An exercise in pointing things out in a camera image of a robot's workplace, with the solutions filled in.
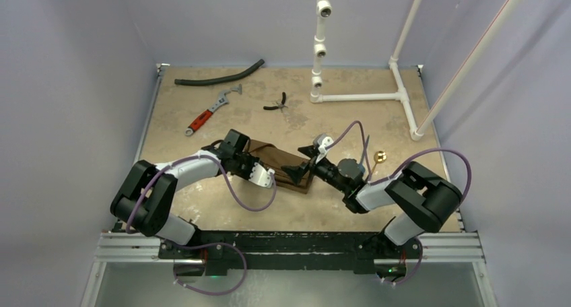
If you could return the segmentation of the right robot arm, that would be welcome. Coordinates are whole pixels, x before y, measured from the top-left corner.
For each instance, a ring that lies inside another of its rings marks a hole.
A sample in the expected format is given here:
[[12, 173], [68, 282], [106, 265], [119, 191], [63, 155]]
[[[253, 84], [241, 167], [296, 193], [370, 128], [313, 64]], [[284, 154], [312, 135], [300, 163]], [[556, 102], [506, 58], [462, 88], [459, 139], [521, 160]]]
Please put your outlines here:
[[416, 162], [416, 158], [431, 153], [430, 149], [412, 155], [392, 175], [373, 182], [365, 179], [363, 165], [353, 158], [333, 164], [327, 158], [319, 160], [313, 145], [299, 150], [310, 159], [281, 167], [294, 184], [306, 174], [316, 176], [343, 193], [343, 203], [352, 213], [365, 214], [392, 204], [400, 207], [401, 214], [384, 227], [378, 239], [380, 253], [388, 258], [402, 252], [408, 240], [439, 232], [467, 194]]

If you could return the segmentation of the brown cloth napkin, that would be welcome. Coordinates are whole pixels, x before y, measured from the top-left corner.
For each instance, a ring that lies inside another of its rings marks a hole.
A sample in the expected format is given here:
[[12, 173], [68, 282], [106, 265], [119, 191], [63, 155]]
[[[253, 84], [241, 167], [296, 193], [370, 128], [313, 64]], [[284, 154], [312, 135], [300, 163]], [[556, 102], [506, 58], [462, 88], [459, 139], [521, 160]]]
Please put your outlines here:
[[312, 184], [313, 175], [306, 173], [300, 182], [295, 183], [282, 169], [283, 166], [299, 166], [305, 158], [284, 151], [272, 143], [251, 139], [244, 148], [249, 154], [258, 157], [264, 167], [275, 170], [277, 186], [307, 194]]

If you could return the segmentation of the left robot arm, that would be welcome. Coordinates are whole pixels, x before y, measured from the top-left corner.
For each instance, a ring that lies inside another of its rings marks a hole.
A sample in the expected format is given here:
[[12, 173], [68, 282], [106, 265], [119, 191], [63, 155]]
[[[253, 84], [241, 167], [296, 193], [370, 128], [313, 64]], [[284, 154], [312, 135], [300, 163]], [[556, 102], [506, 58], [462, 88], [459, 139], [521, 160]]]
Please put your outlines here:
[[237, 176], [259, 187], [276, 189], [275, 171], [248, 152], [250, 137], [231, 129], [221, 141], [171, 162], [135, 162], [110, 204], [110, 212], [125, 223], [131, 234], [139, 232], [174, 243], [184, 259], [201, 250], [201, 230], [171, 212], [175, 194], [208, 178]]

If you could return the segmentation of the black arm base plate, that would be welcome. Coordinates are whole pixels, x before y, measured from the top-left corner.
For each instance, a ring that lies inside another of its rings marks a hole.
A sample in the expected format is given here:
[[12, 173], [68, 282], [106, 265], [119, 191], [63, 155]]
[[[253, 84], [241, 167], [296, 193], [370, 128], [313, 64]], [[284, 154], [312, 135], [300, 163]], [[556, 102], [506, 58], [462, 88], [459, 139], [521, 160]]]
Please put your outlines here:
[[203, 230], [190, 244], [161, 241], [158, 257], [194, 261], [207, 275], [230, 269], [351, 271], [402, 275], [422, 256], [418, 239], [397, 246], [379, 232], [270, 232]]

